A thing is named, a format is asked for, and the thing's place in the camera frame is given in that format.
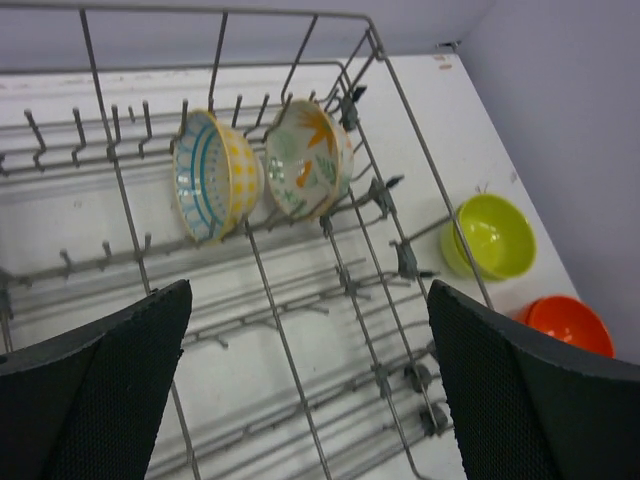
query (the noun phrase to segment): lime green bowl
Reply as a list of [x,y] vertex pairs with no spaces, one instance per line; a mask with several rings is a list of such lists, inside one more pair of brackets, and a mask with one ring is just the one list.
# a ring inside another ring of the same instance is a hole
[[[484,279],[501,281],[518,277],[533,265],[536,240],[531,225],[504,198],[476,195],[460,206],[457,217]],[[473,276],[453,223],[444,226],[440,245],[452,270],[462,276]]]

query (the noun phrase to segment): floral bowl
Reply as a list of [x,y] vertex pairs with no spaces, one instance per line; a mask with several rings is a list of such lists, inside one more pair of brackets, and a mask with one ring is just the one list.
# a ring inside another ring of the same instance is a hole
[[280,124],[266,143],[269,189],[280,210],[292,219],[317,218],[339,198],[345,178],[348,189],[353,149],[349,152],[347,143],[351,143],[314,102],[294,100],[276,118]]

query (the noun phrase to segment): bowl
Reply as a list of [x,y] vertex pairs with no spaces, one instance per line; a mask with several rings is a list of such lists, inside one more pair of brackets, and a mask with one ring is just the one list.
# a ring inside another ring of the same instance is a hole
[[[453,270],[455,274],[461,277],[472,278],[474,275],[473,270],[471,269],[471,264],[467,260],[467,255],[464,253],[464,250],[458,248],[458,245],[456,244],[457,237],[458,235],[455,232],[453,222],[446,223],[440,229],[440,250],[442,251],[442,255],[444,256],[447,265],[449,265],[449,268]],[[482,268],[479,268],[479,272],[482,278],[486,281],[497,282],[502,280],[501,278],[484,271]]]
[[535,302],[525,320],[536,330],[592,353],[613,358],[615,349],[607,327],[587,305],[554,295]]
[[249,215],[264,191],[264,171],[247,140],[206,110],[189,113],[174,144],[175,194],[191,237],[216,242]]
[[[531,268],[536,257],[533,229],[511,202],[483,193],[463,203],[457,216],[483,277],[506,280]],[[460,237],[454,237],[458,252],[469,265]]]
[[[345,178],[351,179],[353,149],[348,152],[344,130],[309,100],[292,101],[276,119],[280,124],[266,142],[269,189],[292,219],[317,218],[340,196]],[[345,175],[349,161],[351,171]]]

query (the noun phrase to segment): blue stripe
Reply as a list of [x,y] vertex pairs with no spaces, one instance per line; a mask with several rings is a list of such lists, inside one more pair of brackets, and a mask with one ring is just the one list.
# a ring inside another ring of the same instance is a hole
[[202,213],[202,209],[200,208],[200,204],[198,203],[198,196],[195,195],[195,191],[196,191],[196,152],[198,151],[198,144],[200,143],[200,139],[204,136],[203,135],[204,131],[200,131],[200,134],[196,137],[196,143],[193,145],[193,150],[191,151],[191,191],[194,192],[193,193],[193,202],[196,204],[196,209],[198,210],[198,213],[200,214],[200,219],[202,220],[202,222],[206,225],[207,228],[209,228],[209,220],[207,220],[207,217],[204,216],[204,213]]
[[[204,148],[202,149],[202,160],[200,163],[200,185],[202,185],[203,187],[204,185],[206,185],[205,176],[204,176],[204,163],[207,159],[207,149],[209,148],[209,144],[211,143],[211,141],[216,137],[217,133],[218,132],[216,132],[215,130],[211,132],[211,135],[209,135],[209,138],[207,138],[207,141],[204,144]],[[202,189],[202,198],[204,198],[204,204],[207,207],[207,211],[209,212],[209,214],[213,217],[213,219],[218,225],[222,225],[222,222],[218,219],[216,214],[213,212],[213,208],[211,207],[211,202],[209,202],[209,195],[207,195],[207,192],[204,188]]]

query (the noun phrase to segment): bowl rim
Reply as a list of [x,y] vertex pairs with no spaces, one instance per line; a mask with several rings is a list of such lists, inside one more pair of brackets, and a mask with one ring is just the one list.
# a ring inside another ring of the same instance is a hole
[[534,302],[534,304],[532,305],[531,311],[529,312],[529,315],[527,316],[526,325],[530,326],[531,328],[536,328],[532,323],[532,320],[534,319],[535,312],[539,311],[540,310],[540,305],[542,305],[545,301],[548,301],[548,300],[570,301],[574,305],[579,305],[581,308],[583,308],[585,311],[587,311],[591,316],[593,316],[598,321],[598,325],[600,325],[600,327],[604,331],[605,337],[607,339],[607,343],[609,344],[609,347],[611,348],[611,356],[612,356],[612,358],[615,357],[616,347],[615,347],[615,344],[613,343],[613,337],[611,337],[611,332],[609,332],[609,329],[607,328],[605,323],[602,321],[602,318],[600,318],[600,315],[598,315],[593,308],[591,308],[589,305],[584,303],[579,298],[575,298],[575,297],[572,297],[572,296],[569,296],[569,295],[557,294],[557,295],[547,295],[546,297],[541,297],[541,298],[537,299]]
[[[338,196],[338,190],[340,188],[340,177],[342,176],[342,160],[341,160],[341,155],[340,155],[340,145],[338,142],[338,136],[336,135],[336,131],[333,127],[333,123],[331,122],[331,117],[322,109],[320,108],[320,105],[317,104],[316,102],[309,100],[307,98],[298,98],[295,100],[291,100],[291,102],[289,102],[289,106],[287,107],[287,110],[289,108],[291,108],[291,106],[293,104],[306,104],[306,105],[313,105],[313,108],[315,108],[317,111],[319,111],[322,116],[324,117],[324,119],[327,121],[327,124],[329,125],[329,127],[331,128],[331,135],[333,137],[333,141],[336,145],[336,182],[335,185],[333,185],[333,189],[331,191],[331,193],[329,194],[329,197],[325,200],[324,203],[322,203],[320,205],[320,208],[317,209],[317,211],[315,213],[312,212],[312,214],[307,215],[306,217],[293,217],[294,220],[315,220],[316,218],[321,217],[322,215],[324,215],[329,208],[331,208],[331,205],[333,205],[333,202],[335,202],[336,197]],[[280,109],[280,111],[278,112],[278,114],[275,116],[275,120],[274,122],[278,121],[278,118],[280,117],[280,115],[282,115],[282,112],[284,111],[284,107],[282,107]],[[277,127],[275,127],[273,130],[271,130],[271,132],[269,132],[269,135],[272,132],[275,132],[276,130],[282,128],[282,124],[278,125]],[[287,217],[289,217],[289,214],[287,213],[286,209],[283,207],[282,203],[280,203],[280,199],[273,194],[273,185],[272,185],[272,179],[271,176],[269,175],[269,138],[267,136],[267,139],[265,140],[265,167],[266,167],[266,178],[267,178],[267,184],[269,185],[269,191],[271,192],[271,197],[273,198],[273,200],[276,202],[276,205],[278,206],[278,208],[280,209],[280,211],[282,213],[284,213]]]
[[[523,268],[520,272],[518,272],[517,274],[514,274],[514,275],[505,275],[503,273],[496,272],[495,270],[493,270],[491,268],[487,268],[484,265],[482,265],[482,262],[478,261],[478,258],[475,255],[474,255],[473,258],[475,259],[476,263],[478,264],[478,267],[480,267],[481,270],[484,270],[489,275],[492,275],[492,276],[496,277],[497,279],[508,280],[510,278],[516,278],[516,277],[524,275],[525,273],[527,273],[531,269],[531,267],[535,263],[536,257],[538,255],[538,241],[536,240],[535,232],[533,231],[533,227],[531,226],[531,222],[529,222],[529,219],[527,218],[527,216],[522,212],[522,210],[520,210],[511,201],[509,201],[508,199],[506,199],[506,198],[504,198],[504,197],[502,197],[500,195],[496,195],[494,193],[478,193],[478,194],[472,196],[471,198],[469,198],[468,200],[463,202],[458,207],[458,209],[456,211],[456,217],[458,219],[458,223],[460,223],[460,230],[462,230],[462,232],[465,234],[465,238],[466,238],[466,232],[464,231],[464,228],[462,226],[462,214],[463,214],[463,212],[465,210],[465,207],[467,207],[472,201],[478,200],[478,199],[483,199],[483,198],[492,198],[493,200],[498,200],[499,202],[502,202],[503,204],[507,205],[509,208],[513,209],[520,216],[520,218],[523,220],[524,225],[526,225],[527,233],[531,237],[532,250],[531,250],[531,255],[529,256],[529,261],[526,264],[526,267]],[[458,253],[460,255],[462,255],[462,258],[463,258],[464,262],[467,265],[469,265],[469,262],[468,262],[468,259],[467,259],[467,255],[464,252],[464,248],[462,248],[462,244],[461,244],[461,241],[460,241],[460,236],[457,235],[457,232],[455,231],[455,227],[454,227],[454,243],[456,245],[456,248],[458,249]]]
[[[189,123],[190,120],[193,119],[193,117],[195,117],[196,115],[204,115],[207,120],[209,120],[211,122],[211,124],[213,125],[213,127],[215,128],[216,132],[218,133],[218,135],[220,136],[221,139],[221,143],[222,143],[222,149],[224,151],[224,156],[225,156],[225,161],[227,163],[227,170],[229,172],[229,199],[227,202],[227,212],[226,212],[226,216],[224,221],[222,222],[222,226],[220,227],[220,233],[218,234],[217,237],[212,237],[212,238],[205,238],[205,239],[200,239],[198,238],[198,236],[195,234],[195,232],[193,231],[193,229],[191,228],[191,226],[189,225],[189,223],[187,222],[186,217],[184,216],[183,212],[182,212],[182,208],[180,208],[180,218],[182,218],[182,223],[184,224],[184,226],[186,227],[187,231],[191,234],[191,237],[194,238],[197,242],[202,242],[202,243],[208,243],[208,244],[212,244],[212,243],[217,243],[220,241],[220,239],[225,235],[226,231],[229,228],[229,224],[231,223],[231,219],[232,219],[232,215],[231,215],[231,206],[233,205],[233,169],[231,168],[231,158],[229,156],[229,148],[227,147],[227,144],[225,142],[224,139],[224,134],[221,128],[221,124],[218,122],[218,120],[216,119],[216,117],[209,112],[208,110],[205,110],[204,108],[194,108],[193,110],[191,110],[188,114],[187,114],[187,118],[185,121],[185,130],[186,130],[186,126]],[[184,132],[178,132],[178,134],[182,133],[182,135],[180,135],[180,138],[182,138],[184,136]],[[177,161],[178,161],[178,154],[177,154],[177,150],[174,148],[173,150],[173,193],[176,197],[176,200],[178,202],[178,206],[180,206],[180,198],[178,195],[178,184],[177,184],[177,179],[176,179],[176,168],[177,168]],[[202,196],[206,195],[206,193],[203,191],[201,193]],[[208,213],[213,216],[213,214],[211,213],[210,209],[207,208]]]

